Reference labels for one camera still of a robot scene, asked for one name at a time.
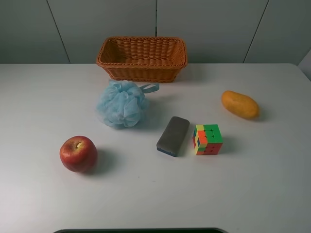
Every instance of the red apple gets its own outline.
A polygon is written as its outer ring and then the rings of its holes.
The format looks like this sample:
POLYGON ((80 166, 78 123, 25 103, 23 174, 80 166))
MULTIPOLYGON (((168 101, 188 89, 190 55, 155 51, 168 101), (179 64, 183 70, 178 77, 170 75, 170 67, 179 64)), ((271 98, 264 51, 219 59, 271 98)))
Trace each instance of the red apple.
POLYGON ((60 159, 70 171, 85 172, 97 161, 97 150, 94 143, 84 136, 68 139, 61 147, 60 159))

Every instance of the wicker basket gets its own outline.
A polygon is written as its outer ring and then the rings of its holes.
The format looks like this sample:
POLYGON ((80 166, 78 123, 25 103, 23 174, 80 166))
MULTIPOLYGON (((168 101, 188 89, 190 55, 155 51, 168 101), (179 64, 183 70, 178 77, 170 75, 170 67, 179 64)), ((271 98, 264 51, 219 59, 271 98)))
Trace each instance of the wicker basket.
POLYGON ((115 80, 171 83, 188 62, 182 39, 115 36, 105 40, 96 63, 115 80))

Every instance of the mango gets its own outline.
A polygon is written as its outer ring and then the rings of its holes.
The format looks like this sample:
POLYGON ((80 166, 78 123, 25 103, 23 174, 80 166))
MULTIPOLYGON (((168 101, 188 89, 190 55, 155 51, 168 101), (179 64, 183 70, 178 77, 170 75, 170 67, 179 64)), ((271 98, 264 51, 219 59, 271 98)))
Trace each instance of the mango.
POLYGON ((259 106, 249 96, 225 91, 222 94, 222 103, 229 112, 244 119, 252 120, 259 117, 259 106))

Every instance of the white table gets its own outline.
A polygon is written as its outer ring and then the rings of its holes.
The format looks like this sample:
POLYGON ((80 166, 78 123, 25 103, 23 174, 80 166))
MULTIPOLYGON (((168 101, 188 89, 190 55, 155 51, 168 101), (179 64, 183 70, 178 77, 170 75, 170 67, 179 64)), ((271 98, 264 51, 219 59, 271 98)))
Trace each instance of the white table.
POLYGON ((0 232, 311 231, 311 82, 297 67, 190 64, 176 82, 147 95, 149 118, 126 130, 95 115, 107 85, 96 65, 0 65, 0 232), (261 119, 225 110, 220 97, 228 89, 255 99, 261 119), (194 155, 193 125, 181 157, 157 151, 172 116, 218 124, 221 153, 194 155), (81 175, 61 164, 59 149, 74 135, 95 143, 97 173, 81 175))

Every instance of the colorful cube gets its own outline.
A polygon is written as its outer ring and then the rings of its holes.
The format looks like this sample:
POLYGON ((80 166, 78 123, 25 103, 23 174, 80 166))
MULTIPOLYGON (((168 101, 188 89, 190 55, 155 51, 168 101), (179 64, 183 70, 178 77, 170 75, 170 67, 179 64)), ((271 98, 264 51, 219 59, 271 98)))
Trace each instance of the colorful cube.
POLYGON ((218 125, 196 125, 192 140, 196 155, 218 154, 223 144, 218 125))

